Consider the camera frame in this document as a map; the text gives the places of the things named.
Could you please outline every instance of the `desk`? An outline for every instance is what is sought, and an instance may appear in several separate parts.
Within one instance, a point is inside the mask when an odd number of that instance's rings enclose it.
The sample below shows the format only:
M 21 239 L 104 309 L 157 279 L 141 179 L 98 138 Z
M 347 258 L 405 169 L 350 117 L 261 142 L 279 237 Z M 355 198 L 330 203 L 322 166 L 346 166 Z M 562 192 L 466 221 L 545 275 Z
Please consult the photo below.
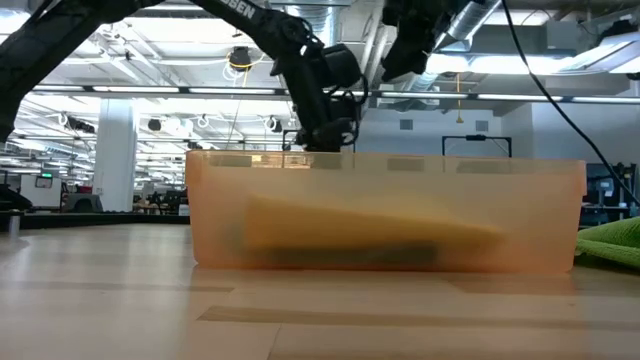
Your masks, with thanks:
M 213 271 L 190 237 L 118 225 L 0 246 L 0 358 L 640 358 L 639 276 Z

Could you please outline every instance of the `yellow foam block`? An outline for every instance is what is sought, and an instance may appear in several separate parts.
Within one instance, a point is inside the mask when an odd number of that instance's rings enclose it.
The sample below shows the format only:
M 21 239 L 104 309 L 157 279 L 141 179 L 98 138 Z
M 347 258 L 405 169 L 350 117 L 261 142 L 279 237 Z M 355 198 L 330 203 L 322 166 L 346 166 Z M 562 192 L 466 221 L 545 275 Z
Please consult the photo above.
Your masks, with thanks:
M 403 243 L 491 246 L 505 238 L 497 229 L 454 219 L 393 217 L 260 196 L 249 197 L 245 215 L 249 249 L 353 249 Z

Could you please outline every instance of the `white pillar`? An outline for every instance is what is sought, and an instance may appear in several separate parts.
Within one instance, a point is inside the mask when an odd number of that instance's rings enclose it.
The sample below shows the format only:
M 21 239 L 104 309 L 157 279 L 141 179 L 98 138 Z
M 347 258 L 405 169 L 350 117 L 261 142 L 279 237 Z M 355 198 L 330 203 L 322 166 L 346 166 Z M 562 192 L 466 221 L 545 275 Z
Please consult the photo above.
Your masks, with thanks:
M 138 116 L 133 101 L 103 99 L 93 193 L 100 195 L 104 211 L 132 209 L 137 138 Z

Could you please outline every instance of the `translucent plastic container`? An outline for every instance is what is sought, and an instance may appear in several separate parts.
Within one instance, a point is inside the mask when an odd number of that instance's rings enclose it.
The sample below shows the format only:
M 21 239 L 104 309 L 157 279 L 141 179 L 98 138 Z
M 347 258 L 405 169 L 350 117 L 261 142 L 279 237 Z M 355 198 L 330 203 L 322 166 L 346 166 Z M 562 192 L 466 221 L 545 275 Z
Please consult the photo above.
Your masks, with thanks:
M 213 268 L 566 272 L 580 161 L 191 151 L 195 259 Z

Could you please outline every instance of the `ceiling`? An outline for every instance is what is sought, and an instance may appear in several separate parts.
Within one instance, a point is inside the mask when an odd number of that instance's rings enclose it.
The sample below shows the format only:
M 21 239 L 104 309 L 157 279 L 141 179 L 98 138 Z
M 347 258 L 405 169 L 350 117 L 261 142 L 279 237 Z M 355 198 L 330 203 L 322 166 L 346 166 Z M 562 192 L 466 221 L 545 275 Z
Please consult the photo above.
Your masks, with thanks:
M 272 1 L 273 7 L 283 9 L 284 4 L 313 3 L 309 0 Z M 170 1 L 164 5 L 175 6 L 189 4 L 187 1 Z M 371 26 L 372 13 L 379 1 L 374 0 L 334 0 L 334 4 L 349 5 L 335 7 L 337 41 L 347 44 L 354 55 L 360 59 L 365 50 L 365 39 L 368 32 L 375 31 Z M 596 18 L 611 12 L 637 6 L 637 1 L 607 0 L 536 0 L 509 1 L 514 22 L 532 30 L 543 28 L 550 21 L 562 21 L 573 24 L 576 21 Z M 486 22 L 490 26 L 506 28 L 506 19 L 501 10 L 496 11 Z M 0 25 L 0 40 L 4 40 L 14 30 L 11 26 Z M 395 38 L 395 28 L 389 29 L 389 36 L 384 51 L 387 51 Z M 248 46 L 253 61 L 256 62 L 251 71 L 237 74 L 229 70 L 227 55 L 234 46 Z M 206 13 L 194 9 L 175 7 L 171 11 L 142 11 L 123 21 L 102 26 L 92 37 L 85 41 L 63 64 L 58 66 L 44 81 L 44 84 L 73 85 L 143 85 L 143 86 L 205 86 L 205 87 L 264 87 L 281 88 L 283 83 L 277 77 L 269 76 L 273 62 L 263 55 L 253 41 L 244 34 L 220 19 L 212 18 Z M 594 74 L 579 77 L 547 77 L 550 90 L 558 94 L 617 94 L 628 88 L 624 75 Z M 440 76 L 435 84 L 440 91 L 486 92 L 497 94 L 535 93 L 535 87 L 527 76 L 523 75 L 490 75 L 465 72 L 457 76 Z M 83 120 L 99 131 L 98 118 L 100 111 L 98 97 L 84 96 L 42 96 L 30 94 L 25 98 L 16 121 L 17 134 L 39 136 L 75 136 L 76 133 L 60 125 L 61 113 L 66 113 Z M 140 114 L 140 138 L 152 139 L 175 137 L 201 138 L 205 140 L 233 140 L 242 137 L 262 144 L 245 145 L 249 148 L 277 150 L 281 141 L 280 134 L 274 134 L 264 124 L 265 119 L 273 117 L 282 122 L 285 129 L 296 129 L 298 124 L 293 116 L 290 102 L 259 101 L 239 99 L 177 99 L 177 98 L 136 98 L 136 108 Z M 439 109 L 447 111 L 458 106 L 456 101 L 441 101 Z M 504 104 L 500 102 L 467 102 L 463 108 L 489 109 L 500 112 Z M 190 121 L 193 129 L 187 129 L 186 135 L 178 130 L 150 131 L 146 124 L 152 119 L 162 121 Z M 95 156 L 95 141 L 72 140 L 39 140 L 38 146 L 19 147 L 7 145 L 5 156 L 24 155 L 25 152 L 38 156 L 65 158 L 84 154 L 83 163 L 89 169 L 82 169 L 83 176 L 72 176 L 69 179 L 87 182 L 91 175 L 90 167 Z M 214 148 L 225 147 L 213 142 L 207 144 Z M 229 145 L 239 148 L 241 145 Z M 141 144 L 140 159 L 149 158 L 148 154 L 165 154 L 158 156 L 158 161 L 166 161 L 167 169 L 173 169 L 176 176 L 171 182 L 181 183 L 181 170 L 176 170 L 169 157 L 184 154 L 186 145 L 183 142 L 153 142 Z M 61 166 L 73 170 L 71 161 L 63 161 Z M 16 161 L 11 168 L 33 166 L 37 162 Z M 148 172 L 143 166 L 138 167 L 139 176 L 145 177 Z

